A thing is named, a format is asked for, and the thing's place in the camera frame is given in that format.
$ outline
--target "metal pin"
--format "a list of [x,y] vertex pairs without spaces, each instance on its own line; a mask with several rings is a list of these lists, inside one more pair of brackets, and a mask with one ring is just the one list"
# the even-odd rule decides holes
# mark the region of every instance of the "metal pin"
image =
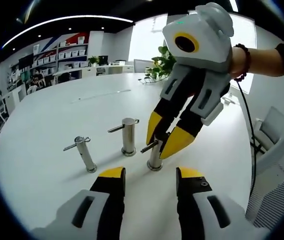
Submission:
[[145,148],[143,148],[141,150],[141,153],[145,153],[146,151],[149,151],[151,148],[153,148],[154,146],[156,146],[157,144],[159,144],[159,142],[157,140],[155,140],[154,142],[150,143],[149,145],[147,145]]
[[86,166],[86,170],[89,173],[95,173],[97,171],[97,165],[92,161],[91,155],[89,153],[89,150],[86,144],[90,141],[91,141],[91,138],[89,137],[84,138],[83,136],[77,136],[74,139],[75,143],[70,146],[65,147],[63,151],[77,147],[77,150],[80,153],[81,158]]
[[131,157],[137,152],[135,147],[135,125],[139,122],[139,119],[127,117],[122,119],[122,125],[107,131],[108,133],[114,133],[122,129],[123,147],[121,151],[127,157]]
[[160,159],[160,148],[162,144],[163,141],[155,139],[154,142],[141,150],[141,153],[145,153],[146,151],[152,149],[150,159],[146,163],[147,167],[151,171],[159,171],[163,167],[163,161]]

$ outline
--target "human hand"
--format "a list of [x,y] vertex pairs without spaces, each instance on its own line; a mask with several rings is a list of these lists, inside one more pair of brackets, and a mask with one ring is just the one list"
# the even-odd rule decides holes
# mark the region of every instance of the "human hand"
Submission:
[[246,64],[246,53],[240,47],[232,48],[232,61],[229,69],[229,73],[232,79],[239,77],[244,73]]

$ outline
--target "cylinder base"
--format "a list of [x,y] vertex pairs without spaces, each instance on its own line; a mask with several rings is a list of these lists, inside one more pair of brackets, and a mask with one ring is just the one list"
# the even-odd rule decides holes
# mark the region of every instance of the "cylinder base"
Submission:
[[90,174],[95,173],[97,171],[98,167],[96,164],[94,164],[94,168],[93,169],[86,169],[86,171]]
[[147,165],[147,167],[148,167],[151,171],[154,171],[154,172],[160,171],[160,170],[162,169],[162,167],[163,167],[163,163],[161,163],[161,166],[159,166],[159,167],[153,167],[153,166],[151,166],[151,165],[150,165],[150,160],[148,160],[148,161],[146,162],[146,165]]
[[137,150],[136,150],[136,148],[134,148],[133,152],[126,152],[126,151],[124,151],[124,148],[122,147],[121,152],[126,157],[132,157],[132,156],[134,156],[137,153]]

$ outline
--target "potted plant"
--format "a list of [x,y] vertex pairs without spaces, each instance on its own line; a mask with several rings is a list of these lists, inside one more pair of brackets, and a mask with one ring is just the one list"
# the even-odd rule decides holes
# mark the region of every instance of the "potted plant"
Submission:
[[172,71],[176,59],[170,53],[167,46],[159,46],[158,51],[161,56],[153,57],[154,67],[146,69],[145,80],[161,81],[166,79]]
[[92,56],[88,59],[91,66],[95,67],[99,63],[99,58],[97,56]]

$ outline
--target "yellow fingertip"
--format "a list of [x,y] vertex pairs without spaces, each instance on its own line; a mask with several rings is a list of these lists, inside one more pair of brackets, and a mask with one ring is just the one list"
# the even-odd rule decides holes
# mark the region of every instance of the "yellow fingertip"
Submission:
[[122,169],[123,169],[122,166],[111,168],[111,169],[105,170],[104,172],[101,172],[98,176],[105,177],[105,178],[121,178]]
[[184,167],[184,166],[179,166],[178,167],[181,172],[181,178],[199,178],[199,177],[204,177],[204,175],[199,172],[196,169],[189,168],[189,167]]
[[179,152],[180,150],[190,145],[194,141],[194,139],[195,137],[190,133],[176,126],[168,137],[163,151],[160,154],[160,159],[166,159]]
[[161,121],[162,117],[157,114],[155,111],[151,113],[151,116],[148,120],[148,127],[147,127],[147,136],[146,136],[146,145],[149,145],[151,142],[151,138],[153,136],[154,130],[156,129],[157,125]]

